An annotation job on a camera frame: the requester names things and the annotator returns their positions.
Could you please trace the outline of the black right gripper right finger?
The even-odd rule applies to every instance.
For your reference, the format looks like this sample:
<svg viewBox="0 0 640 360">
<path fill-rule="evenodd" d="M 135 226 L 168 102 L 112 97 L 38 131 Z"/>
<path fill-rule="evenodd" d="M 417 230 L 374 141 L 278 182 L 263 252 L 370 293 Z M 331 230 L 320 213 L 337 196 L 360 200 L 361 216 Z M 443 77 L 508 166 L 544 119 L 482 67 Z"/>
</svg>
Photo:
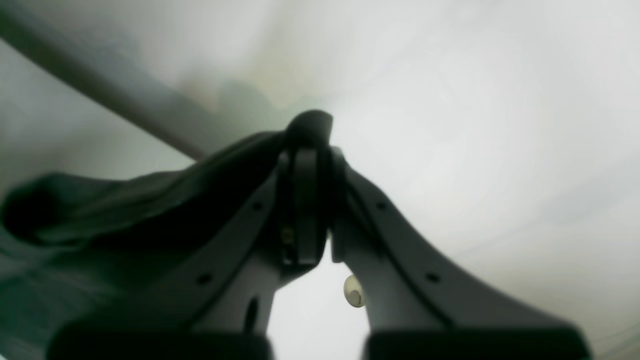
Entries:
<svg viewBox="0 0 640 360">
<path fill-rule="evenodd" d="M 429 244 L 331 150 L 334 262 L 363 290 L 366 360 L 589 360 L 569 321 L 516 300 Z"/>
</svg>

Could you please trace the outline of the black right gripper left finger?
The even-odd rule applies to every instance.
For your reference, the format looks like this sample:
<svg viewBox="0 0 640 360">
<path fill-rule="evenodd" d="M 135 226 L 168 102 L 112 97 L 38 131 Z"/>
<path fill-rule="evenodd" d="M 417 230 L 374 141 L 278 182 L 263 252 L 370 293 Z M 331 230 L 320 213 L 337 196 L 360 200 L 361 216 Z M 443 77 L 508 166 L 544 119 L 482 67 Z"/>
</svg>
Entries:
<svg viewBox="0 0 640 360">
<path fill-rule="evenodd" d="M 65 326 L 48 359 L 272 359 L 274 294 L 321 255 L 320 159 L 309 147 L 282 152 L 210 241 L 144 290 Z"/>
</svg>

